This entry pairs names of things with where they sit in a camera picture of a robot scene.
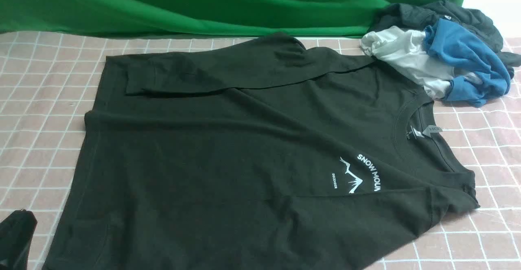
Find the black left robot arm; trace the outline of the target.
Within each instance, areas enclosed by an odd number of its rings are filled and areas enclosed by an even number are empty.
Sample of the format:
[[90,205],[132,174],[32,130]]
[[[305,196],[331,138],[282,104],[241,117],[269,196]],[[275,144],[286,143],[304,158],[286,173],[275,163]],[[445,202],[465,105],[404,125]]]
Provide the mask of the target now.
[[31,211],[19,209],[0,224],[0,268],[26,270],[37,219]]

